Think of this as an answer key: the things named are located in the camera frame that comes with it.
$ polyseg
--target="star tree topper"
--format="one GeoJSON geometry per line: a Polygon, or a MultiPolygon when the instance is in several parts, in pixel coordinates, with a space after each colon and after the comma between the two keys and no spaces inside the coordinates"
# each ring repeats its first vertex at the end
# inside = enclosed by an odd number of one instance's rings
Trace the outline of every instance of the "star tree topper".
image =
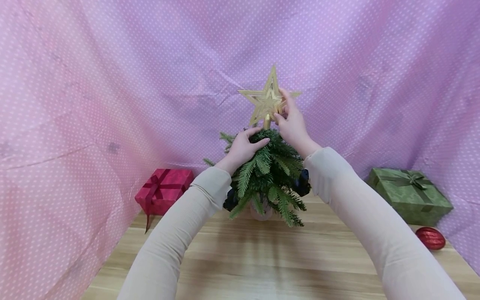
{"type": "MultiPolygon", "coordinates": [[[[266,129],[270,128],[270,119],[274,119],[274,114],[283,112],[283,107],[286,102],[282,98],[282,94],[278,89],[278,82],[276,79],[276,68],[272,66],[270,75],[268,75],[264,89],[262,91],[238,91],[240,94],[247,97],[247,99],[255,104],[255,110],[250,118],[249,126],[264,120],[265,124],[268,122],[266,129]]],[[[301,92],[291,92],[293,98],[298,97],[301,92]]]]}

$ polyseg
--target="small christmas tree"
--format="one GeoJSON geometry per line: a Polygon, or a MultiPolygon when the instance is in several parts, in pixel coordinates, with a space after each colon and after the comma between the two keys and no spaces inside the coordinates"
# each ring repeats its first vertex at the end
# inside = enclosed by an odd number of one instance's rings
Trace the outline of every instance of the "small christmas tree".
{"type": "MultiPolygon", "coordinates": [[[[290,145],[284,142],[277,130],[262,130],[250,137],[251,143],[263,138],[270,138],[267,146],[258,150],[255,156],[243,164],[232,176],[232,189],[238,204],[230,212],[233,219],[252,201],[255,210],[265,213],[262,203],[280,214],[289,227],[303,226],[295,210],[305,211],[306,207],[292,188],[302,171],[302,159],[290,145]]],[[[220,133],[220,139],[227,142],[225,152],[228,153],[235,136],[220,133]]],[[[208,165],[215,164],[208,159],[208,165]]]]}
{"type": "MultiPolygon", "coordinates": [[[[264,215],[263,204],[267,202],[273,211],[280,214],[289,227],[303,226],[295,210],[305,211],[306,207],[294,189],[306,194],[310,190],[307,182],[299,189],[299,178],[302,173],[302,159],[293,147],[288,145],[275,129],[270,129],[270,119],[275,113],[282,113],[285,102],[278,89],[275,66],[262,91],[239,91],[255,104],[255,111],[250,119],[250,125],[256,126],[264,120],[264,129],[250,137],[251,143],[256,143],[263,138],[270,138],[270,142],[255,156],[243,164],[232,176],[232,197],[236,199],[230,211],[233,219],[247,206],[253,204],[255,210],[264,215]]],[[[220,133],[220,139],[227,142],[225,153],[228,153],[235,136],[220,133]]],[[[215,165],[211,160],[204,159],[210,165],[215,165]]]]}

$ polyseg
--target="beige sleeve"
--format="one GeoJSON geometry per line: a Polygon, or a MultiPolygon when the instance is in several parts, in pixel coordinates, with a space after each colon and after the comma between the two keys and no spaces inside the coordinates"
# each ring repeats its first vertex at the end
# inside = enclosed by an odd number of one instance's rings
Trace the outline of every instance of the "beige sleeve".
{"type": "Polygon", "coordinates": [[[331,148],[305,160],[313,192],[353,231],[389,300],[465,299],[393,208],[331,148]]]}
{"type": "Polygon", "coordinates": [[[118,299],[175,299],[185,251],[207,219],[222,209],[230,183],[230,175],[215,167],[195,178],[152,230],[127,274],[118,299]]]}

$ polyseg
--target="ribbon bow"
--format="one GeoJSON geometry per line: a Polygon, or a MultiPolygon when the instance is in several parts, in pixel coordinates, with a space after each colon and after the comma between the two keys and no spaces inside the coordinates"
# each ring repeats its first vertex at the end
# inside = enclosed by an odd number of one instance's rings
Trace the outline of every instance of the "ribbon bow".
{"type": "Polygon", "coordinates": [[[153,204],[153,197],[156,196],[157,199],[162,199],[162,189],[177,189],[182,190],[182,192],[186,191],[186,188],[182,184],[160,184],[167,174],[170,172],[170,169],[165,169],[160,177],[157,175],[153,175],[150,177],[150,182],[147,182],[143,185],[143,188],[150,189],[148,191],[147,196],[145,197],[145,214],[147,215],[147,225],[145,227],[145,233],[150,228],[150,207],[153,204]]]}
{"type": "Polygon", "coordinates": [[[409,185],[411,185],[413,187],[413,189],[417,192],[417,194],[420,196],[420,198],[426,204],[422,208],[421,211],[425,212],[425,213],[431,211],[432,208],[433,208],[433,202],[427,196],[427,194],[425,193],[425,190],[427,189],[426,185],[433,185],[433,183],[430,180],[425,179],[425,176],[423,176],[419,173],[411,174],[410,172],[408,172],[406,170],[401,170],[400,172],[395,173],[395,175],[397,175],[397,177],[378,176],[377,180],[392,181],[392,183],[396,186],[409,186],[409,185]]]}

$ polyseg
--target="red christmas ball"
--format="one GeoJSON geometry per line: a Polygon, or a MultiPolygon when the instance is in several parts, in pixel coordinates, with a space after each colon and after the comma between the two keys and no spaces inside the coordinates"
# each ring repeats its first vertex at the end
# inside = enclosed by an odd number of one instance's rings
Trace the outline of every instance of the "red christmas ball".
{"type": "Polygon", "coordinates": [[[445,247],[444,236],[436,229],[431,227],[419,228],[415,234],[420,241],[430,250],[440,250],[445,247]]]}

